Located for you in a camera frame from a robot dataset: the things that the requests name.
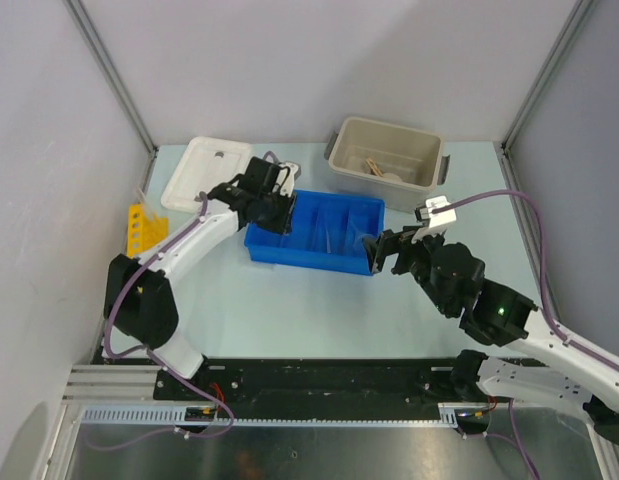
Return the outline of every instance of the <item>container handle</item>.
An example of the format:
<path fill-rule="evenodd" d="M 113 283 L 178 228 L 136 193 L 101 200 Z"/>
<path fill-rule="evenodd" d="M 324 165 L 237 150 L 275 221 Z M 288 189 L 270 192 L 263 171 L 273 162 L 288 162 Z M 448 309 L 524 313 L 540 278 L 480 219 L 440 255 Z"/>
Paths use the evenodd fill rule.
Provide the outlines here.
<path fill-rule="evenodd" d="M 331 152 L 333 151 L 333 146 L 336 144 L 336 140 L 338 140 L 338 132 L 333 132 L 325 148 L 325 160 L 329 160 Z"/>
<path fill-rule="evenodd" d="M 449 163 L 451 162 L 451 155 L 445 155 L 440 158 L 440 170 L 438 170 L 438 185 L 442 185 L 447 180 L 447 173 L 449 173 Z"/>

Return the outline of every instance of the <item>light blue table surface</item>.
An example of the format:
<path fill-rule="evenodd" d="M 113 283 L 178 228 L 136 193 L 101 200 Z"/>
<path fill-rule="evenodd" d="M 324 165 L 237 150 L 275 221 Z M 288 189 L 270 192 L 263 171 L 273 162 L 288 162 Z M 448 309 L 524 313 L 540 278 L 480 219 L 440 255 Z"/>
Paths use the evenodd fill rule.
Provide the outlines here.
<path fill-rule="evenodd" d="M 186 146 L 160 147 L 147 191 L 150 204 L 169 217 L 170 230 L 190 216 L 160 206 L 160 197 Z M 299 163 L 298 189 L 331 191 L 331 175 L 318 143 L 255 145 L 282 161 Z M 505 188 L 490 142 L 447 143 L 451 155 L 446 184 L 436 190 L 453 200 Z M 483 200 L 457 212 L 447 242 L 462 242 L 485 261 L 486 276 L 538 302 L 527 253 L 510 200 Z M 414 216 L 387 210 L 385 229 L 414 224 Z M 244 230 L 218 245 L 175 289 L 181 321 L 207 356 L 296 358 L 455 357 L 466 348 L 490 355 L 521 356 L 483 347 L 441 316 L 409 275 L 385 271 L 373 277 L 251 262 Z M 120 351 L 136 341 L 119 331 Z"/>

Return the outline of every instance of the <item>blue bin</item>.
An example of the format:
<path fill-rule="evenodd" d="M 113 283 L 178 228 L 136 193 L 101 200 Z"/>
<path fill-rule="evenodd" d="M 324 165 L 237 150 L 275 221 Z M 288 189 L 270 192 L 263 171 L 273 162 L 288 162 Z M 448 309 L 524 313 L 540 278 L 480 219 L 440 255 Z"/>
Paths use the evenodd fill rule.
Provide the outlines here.
<path fill-rule="evenodd" d="M 385 203 L 352 195 L 297 194 L 289 235 L 249 225 L 245 246 L 251 260 L 371 275 L 362 240 L 382 232 Z"/>

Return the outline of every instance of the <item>wire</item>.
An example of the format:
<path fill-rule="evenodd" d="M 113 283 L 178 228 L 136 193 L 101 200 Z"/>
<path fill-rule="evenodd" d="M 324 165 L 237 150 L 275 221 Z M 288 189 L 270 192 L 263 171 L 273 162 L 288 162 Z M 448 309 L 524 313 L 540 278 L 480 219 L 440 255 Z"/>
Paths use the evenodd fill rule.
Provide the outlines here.
<path fill-rule="evenodd" d="M 460 426 L 458 426 L 458 432 L 462 435 L 463 439 L 470 439 L 470 438 L 494 438 L 494 439 L 498 439 L 498 440 L 502 440 L 504 442 L 507 442 L 509 445 L 511 445 L 513 448 L 515 448 L 518 451 L 518 453 L 520 453 L 520 456 L 523 458 L 523 460 L 525 462 L 525 466 L 527 467 L 529 472 L 531 472 L 531 476 L 533 477 L 533 479 L 534 480 L 540 480 L 540 474 L 538 473 L 538 469 L 536 468 L 535 464 L 531 460 L 531 457 L 529 457 L 529 454 L 527 453 L 527 451 L 522 446 L 522 442 L 521 443 L 517 443 L 516 441 L 510 439 L 509 437 L 506 437 L 506 436 L 501 435 L 499 433 L 490 433 L 489 432 L 489 427 L 491 426 L 492 418 L 493 417 L 490 415 L 489 416 L 489 423 L 487 424 L 487 428 L 482 433 L 467 434 L 467 433 L 465 433 L 462 430 L 462 428 Z M 512 427 L 514 427 L 513 428 L 514 432 L 517 432 L 516 422 L 515 422 L 515 419 L 514 419 L 514 417 L 512 415 L 510 415 L 510 419 L 511 419 L 511 425 L 512 425 Z"/>
<path fill-rule="evenodd" d="M 217 383 L 212 383 L 209 385 L 211 388 L 214 389 L 214 391 L 216 392 L 216 397 L 220 399 L 220 401 L 224 402 L 225 401 L 225 394 L 222 393 L 222 390 L 220 390 L 220 385 L 218 385 Z M 222 407 L 218 407 L 217 413 L 220 413 L 222 411 Z"/>
<path fill-rule="evenodd" d="M 485 415 L 488 415 L 490 412 L 490 410 L 475 410 L 472 412 L 460 412 L 460 413 L 456 413 L 457 417 L 461 417 L 461 418 L 480 418 L 480 417 L 484 417 Z"/>
<path fill-rule="evenodd" d="M 489 410 L 487 410 L 488 412 L 493 412 L 496 407 L 498 406 L 498 398 L 497 397 L 492 397 L 491 395 L 488 397 L 489 401 L 491 403 L 493 403 L 493 406 L 491 408 L 489 408 Z"/>
<path fill-rule="evenodd" d="M 127 447 L 130 447 L 132 445 L 135 445 L 138 442 L 141 442 L 142 440 L 145 440 L 149 437 L 153 437 L 154 435 L 159 435 L 162 433 L 178 433 L 178 428 L 177 427 L 164 427 L 164 428 L 157 428 L 155 430 L 151 430 L 150 432 L 145 433 L 144 435 L 140 435 L 136 438 L 133 438 L 127 442 L 123 442 L 123 443 L 119 443 L 117 445 L 107 445 L 107 446 L 103 446 L 103 445 L 96 445 L 94 443 L 92 443 L 87 437 L 83 438 L 83 442 L 84 444 L 89 447 L 91 450 L 95 450 L 97 452 L 116 452 L 118 450 L 123 450 Z"/>
<path fill-rule="evenodd" d="M 280 160 L 278 160 L 278 157 L 276 156 L 275 153 L 273 153 L 271 150 L 269 150 L 267 153 L 264 154 L 264 156 L 262 157 L 263 160 L 267 160 L 267 158 L 271 157 L 271 160 L 273 164 L 278 165 L 280 162 Z"/>
<path fill-rule="evenodd" d="M 540 480 L 540 476 L 538 475 L 538 470 L 536 466 L 531 461 L 527 450 L 522 444 L 522 440 L 520 439 L 520 434 L 518 433 L 518 426 L 516 425 L 516 419 L 513 415 L 513 398 L 509 400 L 509 418 L 511 419 L 511 428 L 513 430 L 513 436 L 516 437 L 516 443 L 518 444 L 518 450 L 522 454 L 522 458 L 525 461 L 525 465 L 527 465 L 527 470 L 531 473 L 535 480 Z"/>
<path fill-rule="evenodd" d="M 545 246 L 545 237 L 544 237 L 544 225 L 542 221 L 542 215 L 540 213 L 540 209 L 532 200 L 532 198 L 526 193 L 519 192 L 517 190 L 493 190 L 491 192 L 479 193 L 477 195 L 472 195 L 471 197 L 465 198 L 464 200 L 460 200 L 458 202 L 454 202 L 450 205 L 436 208 L 432 210 L 432 213 L 443 213 L 448 210 L 453 210 L 455 208 L 462 207 L 464 205 L 468 205 L 470 203 L 476 202 L 478 200 L 482 200 L 484 198 L 489 197 L 497 197 L 507 195 L 510 197 L 517 197 L 529 204 L 531 209 L 533 210 L 536 220 L 538 222 L 538 230 L 539 230 L 539 247 L 540 247 L 540 301 L 542 303 L 542 308 L 540 311 L 542 312 L 542 316 L 547 323 L 549 329 L 558 337 L 562 342 L 568 342 L 569 345 L 573 346 L 576 350 L 580 350 L 585 355 L 599 361 L 600 363 L 606 365 L 607 367 L 615 370 L 619 373 L 619 365 L 612 360 L 605 358 L 597 352 L 594 352 L 590 348 L 585 345 L 577 342 L 577 341 L 569 341 L 569 337 L 566 333 L 560 330 L 560 325 L 556 323 L 556 321 L 552 318 L 550 309 L 549 309 L 549 288 L 547 285 L 547 254 L 546 254 L 546 246 Z"/>
<path fill-rule="evenodd" d="M 284 166 L 284 167 L 280 167 L 280 170 L 286 170 L 287 171 L 287 175 L 285 175 L 285 178 L 282 182 L 278 183 L 278 190 L 276 191 L 280 191 L 280 189 L 282 188 L 282 186 L 285 184 L 285 182 L 289 179 L 289 175 L 291 175 L 291 167 Z"/>
<path fill-rule="evenodd" d="M 109 358 L 112 358 L 114 360 L 126 357 L 130 353 L 136 352 L 138 350 L 146 350 L 147 356 L 151 360 L 153 360 L 156 364 L 158 364 L 160 367 L 162 367 L 163 370 L 168 372 L 178 382 L 183 384 L 185 387 L 189 388 L 194 393 L 200 395 L 201 397 L 214 402 L 218 406 L 218 409 L 223 409 L 225 412 L 227 412 L 227 415 L 229 416 L 229 423 L 227 425 L 225 425 L 225 427 L 222 428 L 221 430 L 218 430 L 216 432 L 211 432 L 211 433 L 206 433 L 206 432 L 205 433 L 193 433 L 193 432 L 185 431 L 185 433 L 184 433 L 184 438 L 185 439 L 188 439 L 189 437 L 194 437 L 194 438 L 214 438 L 214 437 L 219 437 L 220 435 L 223 435 L 226 432 L 228 432 L 233 427 L 236 419 L 235 419 L 233 411 L 227 406 L 227 404 L 224 403 L 224 395 L 222 394 L 222 391 L 220 391 L 220 387 L 218 387 L 218 391 L 220 391 L 221 398 L 215 398 L 212 395 L 209 395 L 207 392 L 204 392 L 200 388 L 196 387 L 191 382 L 189 382 L 187 379 L 185 379 L 180 374 L 178 374 L 171 367 L 169 367 L 167 364 L 165 364 L 146 345 L 142 345 L 142 344 L 141 345 L 136 345 L 136 346 L 131 347 L 131 348 L 129 348 L 129 349 L 123 351 L 123 352 L 116 353 L 111 348 L 111 334 L 112 334 L 112 331 L 113 331 L 114 323 L 116 321 L 116 316 L 118 315 L 118 312 L 120 311 L 122 303 L 124 302 L 125 298 L 129 294 L 129 292 L 131 291 L 133 286 L 136 284 L 138 279 L 142 276 L 142 274 L 145 271 L 147 271 L 149 269 L 149 267 L 153 263 L 155 263 L 161 257 L 161 255 L 164 255 L 171 248 L 173 248 L 175 245 L 177 245 L 183 238 L 185 238 L 189 233 L 191 233 L 199 225 L 204 223 L 204 216 L 207 213 L 207 206 L 208 206 L 209 202 L 208 202 L 207 195 L 204 192 L 200 192 L 200 196 L 201 196 L 201 199 L 202 199 L 202 205 L 201 205 L 200 211 L 198 212 L 196 217 L 178 235 L 176 235 L 173 239 L 168 241 L 155 254 L 153 254 L 149 258 L 149 260 L 147 260 L 144 264 L 140 265 L 140 268 L 138 268 L 138 270 L 136 270 L 133 273 L 133 275 L 131 275 L 129 280 L 127 280 L 125 285 L 120 290 L 120 293 L 118 294 L 118 297 L 114 301 L 114 304 L 113 304 L 113 306 L 111 308 L 111 312 L 109 313 L 109 318 L 107 319 L 107 323 L 105 324 L 105 335 L 104 335 L 104 342 L 103 342 L 104 343 L 104 350 L 105 350 L 107 356 L 109 356 Z M 137 438 L 135 438 L 133 440 L 129 440 L 128 442 L 124 442 L 124 443 L 121 443 L 119 445 L 99 446 L 99 445 L 95 445 L 95 444 L 91 443 L 88 439 L 85 439 L 85 444 L 89 448 L 91 448 L 93 450 L 97 450 L 97 451 L 100 451 L 100 452 L 113 452 L 113 451 L 116 451 L 116 450 L 120 450 L 120 449 L 129 447 L 131 445 L 134 445 L 135 443 L 138 443 L 138 442 L 140 442 L 140 441 L 142 441 L 142 440 L 144 440 L 146 438 L 152 437 L 152 436 L 157 435 L 157 434 L 166 433 L 166 432 L 178 433 L 180 431 L 181 430 L 178 427 L 174 427 L 174 428 L 166 427 L 166 428 L 159 428 L 159 429 L 156 429 L 156 430 L 152 430 L 150 432 L 145 433 L 144 435 L 141 435 L 141 436 L 139 436 L 139 437 L 137 437 Z"/>

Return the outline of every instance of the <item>red wire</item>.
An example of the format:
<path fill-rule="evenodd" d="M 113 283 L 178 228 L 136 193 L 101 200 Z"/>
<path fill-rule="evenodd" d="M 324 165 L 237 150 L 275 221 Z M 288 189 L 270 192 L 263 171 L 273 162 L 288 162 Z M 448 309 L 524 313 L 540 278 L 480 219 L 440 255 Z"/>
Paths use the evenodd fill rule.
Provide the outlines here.
<path fill-rule="evenodd" d="M 498 399 L 496 397 L 487 397 L 489 399 L 489 403 L 493 403 L 493 406 L 489 408 L 488 412 L 493 411 L 498 406 Z"/>
<path fill-rule="evenodd" d="M 209 384 L 209 386 L 211 388 L 213 388 L 216 392 L 216 398 L 218 398 L 218 400 L 220 400 L 221 402 L 225 401 L 225 394 L 222 393 L 222 390 L 220 389 L 220 385 L 218 385 L 216 382 Z M 220 413 L 222 411 L 221 407 L 218 407 L 218 413 Z"/>

